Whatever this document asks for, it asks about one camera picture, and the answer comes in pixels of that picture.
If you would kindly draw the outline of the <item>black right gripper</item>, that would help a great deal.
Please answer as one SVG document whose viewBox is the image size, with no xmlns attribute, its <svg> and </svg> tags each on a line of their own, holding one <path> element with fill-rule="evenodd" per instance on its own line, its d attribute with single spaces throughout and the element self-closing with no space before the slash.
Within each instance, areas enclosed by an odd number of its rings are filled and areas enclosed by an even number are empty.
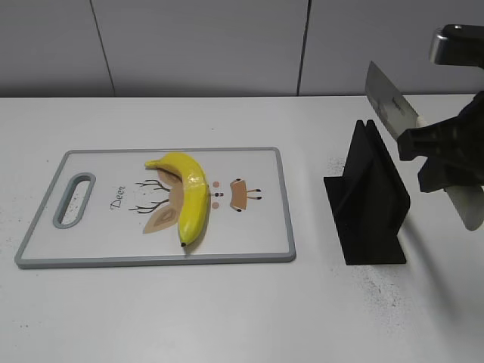
<svg viewBox="0 0 484 363">
<path fill-rule="evenodd" d="M 402 161 L 427 158 L 417 174 L 424 193 L 451 186 L 482 186 L 483 91 L 457 116 L 405 130 L 397 144 Z"/>
</svg>

